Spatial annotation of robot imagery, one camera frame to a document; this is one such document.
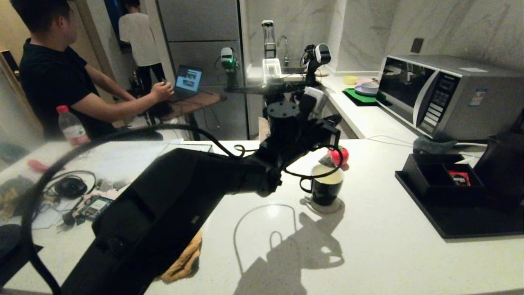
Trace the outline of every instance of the wall outlet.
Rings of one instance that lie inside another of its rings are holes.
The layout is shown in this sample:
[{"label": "wall outlet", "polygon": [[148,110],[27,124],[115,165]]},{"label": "wall outlet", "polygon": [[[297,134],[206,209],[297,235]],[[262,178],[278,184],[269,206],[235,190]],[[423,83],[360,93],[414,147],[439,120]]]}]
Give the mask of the wall outlet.
[{"label": "wall outlet", "polygon": [[420,53],[420,48],[422,48],[422,43],[424,43],[424,39],[415,38],[413,40],[413,45],[411,45],[411,52]]}]

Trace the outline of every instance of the green tray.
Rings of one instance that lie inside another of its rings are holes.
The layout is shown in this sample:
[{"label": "green tray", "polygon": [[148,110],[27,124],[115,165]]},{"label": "green tray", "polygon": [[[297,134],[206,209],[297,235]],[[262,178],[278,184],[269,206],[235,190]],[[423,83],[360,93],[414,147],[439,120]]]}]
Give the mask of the green tray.
[{"label": "green tray", "polygon": [[364,96],[364,95],[360,95],[358,93],[355,92],[355,89],[353,88],[346,88],[344,89],[344,91],[351,95],[354,99],[357,99],[359,100],[360,102],[363,102],[363,103],[374,103],[376,102],[376,99],[374,96]]}]

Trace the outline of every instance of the microwave oven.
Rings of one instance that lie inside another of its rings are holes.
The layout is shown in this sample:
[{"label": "microwave oven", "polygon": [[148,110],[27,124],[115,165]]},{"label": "microwave oven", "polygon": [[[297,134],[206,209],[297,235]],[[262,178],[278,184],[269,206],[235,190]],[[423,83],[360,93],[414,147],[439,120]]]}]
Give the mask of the microwave oven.
[{"label": "microwave oven", "polygon": [[444,55],[387,56],[377,102],[436,140],[486,140],[524,108],[524,73]]}]

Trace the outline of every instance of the kitchen sink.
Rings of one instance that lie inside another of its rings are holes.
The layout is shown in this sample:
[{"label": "kitchen sink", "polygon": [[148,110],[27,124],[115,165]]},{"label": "kitchen sink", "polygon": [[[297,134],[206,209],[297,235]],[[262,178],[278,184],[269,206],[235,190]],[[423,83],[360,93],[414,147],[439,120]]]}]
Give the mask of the kitchen sink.
[{"label": "kitchen sink", "polygon": [[281,68],[283,75],[299,74],[302,73],[303,68]]}]

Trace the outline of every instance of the plastic water bottle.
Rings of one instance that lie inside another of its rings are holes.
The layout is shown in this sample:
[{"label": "plastic water bottle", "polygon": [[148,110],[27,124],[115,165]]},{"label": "plastic water bottle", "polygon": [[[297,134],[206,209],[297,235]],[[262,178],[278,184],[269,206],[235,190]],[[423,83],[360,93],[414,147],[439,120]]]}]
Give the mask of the plastic water bottle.
[{"label": "plastic water bottle", "polygon": [[84,126],[74,114],[69,112],[67,106],[58,106],[58,126],[71,146],[75,147],[80,144],[90,142]]}]

